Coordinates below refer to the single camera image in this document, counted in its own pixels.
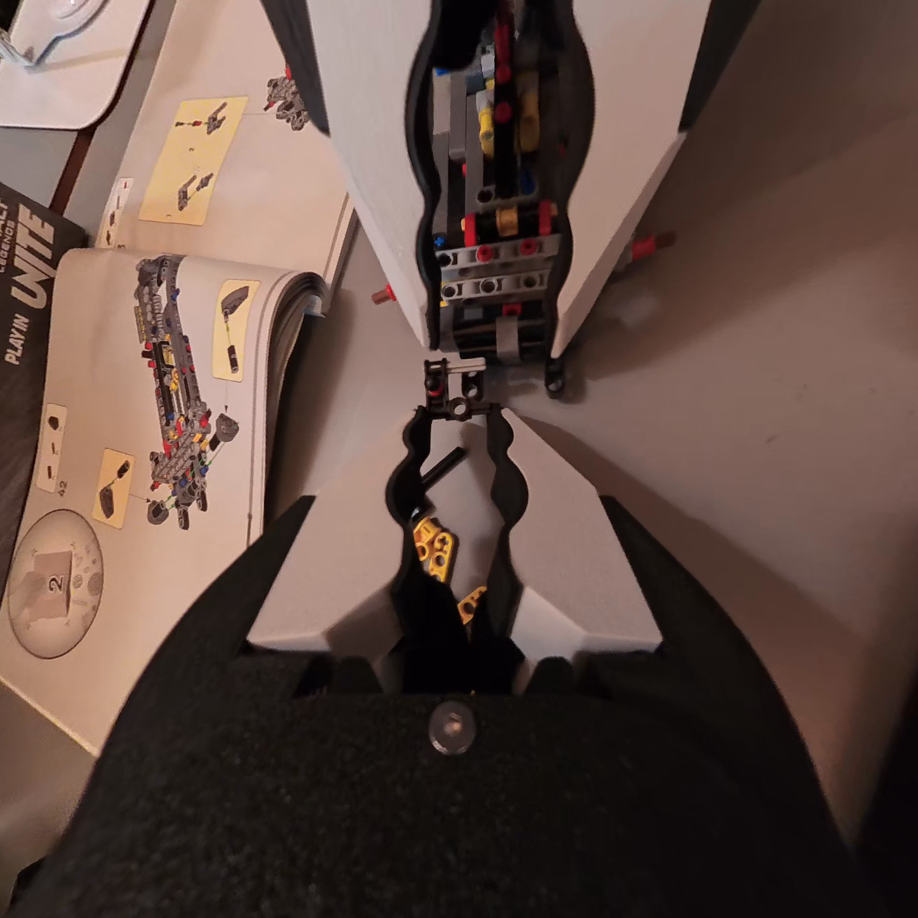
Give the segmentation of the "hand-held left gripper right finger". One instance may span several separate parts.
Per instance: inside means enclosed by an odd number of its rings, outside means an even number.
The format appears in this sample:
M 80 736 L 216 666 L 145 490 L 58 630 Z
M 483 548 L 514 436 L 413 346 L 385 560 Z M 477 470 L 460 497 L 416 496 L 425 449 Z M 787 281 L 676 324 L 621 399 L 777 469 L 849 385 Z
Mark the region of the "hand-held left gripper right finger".
M 522 594 L 509 637 L 523 660 L 524 690 L 546 658 L 581 664 L 587 655 L 654 651 L 662 635 L 591 482 L 510 409 L 507 458 L 525 484 L 509 554 Z

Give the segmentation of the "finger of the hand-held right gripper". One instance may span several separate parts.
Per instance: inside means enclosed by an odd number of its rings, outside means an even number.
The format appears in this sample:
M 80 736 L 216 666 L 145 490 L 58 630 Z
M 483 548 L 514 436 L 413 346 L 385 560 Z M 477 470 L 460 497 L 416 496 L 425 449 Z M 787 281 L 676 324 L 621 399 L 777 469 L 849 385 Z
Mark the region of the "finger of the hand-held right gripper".
M 331 144 L 361 227 L 409 327 L 425 348 L 442 334 L 430 240 L 438 175 L 421 95 L 430 88 L 442 2 L 308 1 Z
M 594 118 L 568 200 L 572 260 L 557 297 L 553 356 L 567 349 L 670 167 L 708 1 L 574 2 L 590 58 Z

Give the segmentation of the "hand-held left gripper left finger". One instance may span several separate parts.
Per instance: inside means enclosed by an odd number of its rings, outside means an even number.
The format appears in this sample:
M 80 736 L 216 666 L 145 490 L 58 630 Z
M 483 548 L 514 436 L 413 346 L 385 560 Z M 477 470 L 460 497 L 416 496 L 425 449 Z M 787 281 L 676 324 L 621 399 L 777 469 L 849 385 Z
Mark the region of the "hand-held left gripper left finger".
M 390 588 L 403 530 L 385 491 L 407 457 L 404 430 L 415 412 L 404 412 L 318 490 L 251 626 L 251 645 L 361 657 L 384 690 L 400 690 L 401 664 L 390 654 L 403 631 Z

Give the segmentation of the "long lego chassis assembly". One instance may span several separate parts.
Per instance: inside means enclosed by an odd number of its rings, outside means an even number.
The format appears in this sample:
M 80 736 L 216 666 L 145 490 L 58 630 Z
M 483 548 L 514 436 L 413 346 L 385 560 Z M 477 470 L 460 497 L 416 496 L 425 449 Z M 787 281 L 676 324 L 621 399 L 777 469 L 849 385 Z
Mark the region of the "long lego chassis assembly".
M 573 2 L 496 2 L 471 63 L 435 67 L 422 91 L 438 175 L 430 244 L 442 334 L 453 358 L 540 363 L 563 398 L 553 356 L 557 297 L 572 260 L 568 200 L 589 148 L 594 87 Z

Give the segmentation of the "small black lego subassembly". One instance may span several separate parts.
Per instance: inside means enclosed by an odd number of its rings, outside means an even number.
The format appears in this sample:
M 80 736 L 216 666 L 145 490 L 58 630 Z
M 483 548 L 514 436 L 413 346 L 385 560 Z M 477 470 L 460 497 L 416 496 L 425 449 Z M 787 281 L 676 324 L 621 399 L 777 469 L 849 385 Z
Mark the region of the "small black lego subassembly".
M 433 419 L 465 422 L 486 415 L 498 402 L 486 395 L 487 360 L 446 358 L 423 363 L 423 404 Z

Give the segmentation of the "pile of yellow lego pieces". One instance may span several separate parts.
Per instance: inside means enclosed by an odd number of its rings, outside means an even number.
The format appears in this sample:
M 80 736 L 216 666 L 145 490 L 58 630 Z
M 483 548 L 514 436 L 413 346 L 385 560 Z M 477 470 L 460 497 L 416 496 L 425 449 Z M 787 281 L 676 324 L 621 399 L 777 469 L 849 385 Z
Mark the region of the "pile of yellow lego pieces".
M 422 568 L 429 577 L 446 587 L 452 586 L 458 552 L 458 538 L 432 515 L 419 514 L 411 522 L 412 537 Z M 488 586 L 482 583 L 455 603 L 466 630 L 470 630 L 476 613 L 486 596 Z

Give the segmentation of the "flat lego instruction sheet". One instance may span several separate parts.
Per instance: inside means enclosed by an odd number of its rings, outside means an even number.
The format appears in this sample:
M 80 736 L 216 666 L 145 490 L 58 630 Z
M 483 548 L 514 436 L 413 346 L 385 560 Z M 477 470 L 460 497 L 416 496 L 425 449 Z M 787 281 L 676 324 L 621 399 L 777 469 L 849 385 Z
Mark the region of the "flat lego instruction sheet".
M 95 246 L 331 284 L 351 216 L 338 158 L 261 3 L 176 2 Z

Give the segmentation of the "thick open lego instruction booklet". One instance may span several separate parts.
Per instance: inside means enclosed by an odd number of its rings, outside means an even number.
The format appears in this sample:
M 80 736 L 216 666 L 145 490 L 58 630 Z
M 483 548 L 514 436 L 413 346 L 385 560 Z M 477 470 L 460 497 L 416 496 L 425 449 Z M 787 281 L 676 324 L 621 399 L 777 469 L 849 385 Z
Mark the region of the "thick open lego instruction booklet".
M 201 593 L 262 534 L 272 413 L 314 272 L 78 250 L 54 285 L 2 683 L 98 755 Z

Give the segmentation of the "lego box with yellow car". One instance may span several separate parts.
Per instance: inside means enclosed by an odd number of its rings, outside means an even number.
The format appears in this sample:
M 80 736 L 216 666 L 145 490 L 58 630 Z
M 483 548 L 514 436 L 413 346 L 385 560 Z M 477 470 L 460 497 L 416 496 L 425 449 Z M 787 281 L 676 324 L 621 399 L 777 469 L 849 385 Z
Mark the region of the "lego box with yellow car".
M 1 186 L 1 586 L 6 586 L 40 441 L 53 285 L 87 233 Z

